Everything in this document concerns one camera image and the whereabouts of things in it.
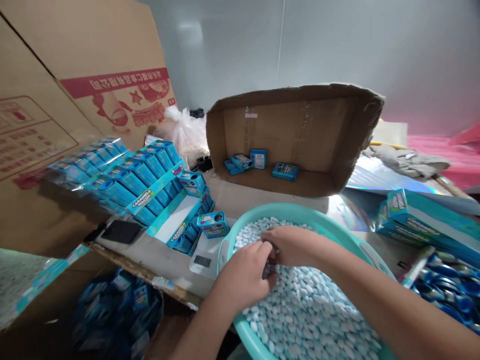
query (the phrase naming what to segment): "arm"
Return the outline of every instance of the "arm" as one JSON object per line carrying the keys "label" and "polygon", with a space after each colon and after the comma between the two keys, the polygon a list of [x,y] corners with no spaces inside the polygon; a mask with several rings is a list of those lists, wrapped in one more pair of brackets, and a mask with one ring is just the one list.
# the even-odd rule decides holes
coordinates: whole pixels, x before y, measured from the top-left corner
{"label": "arm", "polygon": [[327,274],[399,359],[479,359],[480,337],[337,243],[281,226],[262,234],[270,258]]}
{"label": "arm", "polygon": [[226,263],[210,293],[178,342],[170,360],[213,360],[235,316],[267,297],[278,275],[262,279],[272,251],[268,242],[250,243]]}

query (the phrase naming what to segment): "white candy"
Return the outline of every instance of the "white candy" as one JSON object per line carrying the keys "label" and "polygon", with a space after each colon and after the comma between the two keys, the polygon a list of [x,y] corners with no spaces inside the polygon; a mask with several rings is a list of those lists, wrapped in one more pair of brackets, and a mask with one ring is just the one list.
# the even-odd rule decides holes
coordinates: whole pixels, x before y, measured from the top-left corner
{"label": "white candy", "polygon": [[[293,224],[273,216],[247,224],[235,238],[233,252],[260,241],[260,233]],[[307,224],[299,227],[312,230]],[[378,360],[380,338],[342,290],[321,271],[306,266],[267,263],[263,278],[279,274],[263,301],[242,311],[250,328],[280,360]]]}

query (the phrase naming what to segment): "grey cloth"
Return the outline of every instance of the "grey cloth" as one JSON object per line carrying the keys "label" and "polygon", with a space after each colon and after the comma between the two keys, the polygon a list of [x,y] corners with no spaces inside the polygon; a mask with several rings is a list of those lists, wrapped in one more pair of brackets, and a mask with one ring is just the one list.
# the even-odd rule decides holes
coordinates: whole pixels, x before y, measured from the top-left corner
{"label": "grey cloth", "polygon": [[395,149],[387,144],[370,145],[363,153],[370,158],[379,158],[386,167],[397,173],[418,180],[426,180],[451,165],[442,156],[427,155],[413,149]]}

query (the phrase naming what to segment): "digital scale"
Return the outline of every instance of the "digital scale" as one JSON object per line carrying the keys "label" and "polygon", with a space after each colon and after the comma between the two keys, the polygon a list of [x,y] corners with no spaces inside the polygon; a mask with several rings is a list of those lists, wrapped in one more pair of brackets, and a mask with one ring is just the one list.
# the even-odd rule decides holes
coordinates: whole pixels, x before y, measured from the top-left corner
{"label": "digital scale", "polygon": [[[227,217],[226,222],[228,223],[228,226],[230,226],[230,229],[232,229],[237,220]],[[230,245],[226,241],[223,243],[222,249],[220,249],[220,244],[222,243],[223,239],[225,239],[225,236],[209,239],[203,231],[201,232],[195,252],[193,253],[190,261],[190,271],[192,273],[196,273],[213,280],[217,278],[219,259],[222,259],[223,257],[222,265],[224,265]]]}

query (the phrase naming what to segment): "grey wall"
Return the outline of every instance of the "grey wall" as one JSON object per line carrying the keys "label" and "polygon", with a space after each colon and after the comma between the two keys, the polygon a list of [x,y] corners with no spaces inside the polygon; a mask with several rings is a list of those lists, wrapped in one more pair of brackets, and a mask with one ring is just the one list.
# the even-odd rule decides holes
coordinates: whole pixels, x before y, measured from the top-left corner
{"label": "grey wall", "polygon": [[411,134],[480,121],[479,0],[142,0],[179,107],[347,82],[386,96]]}

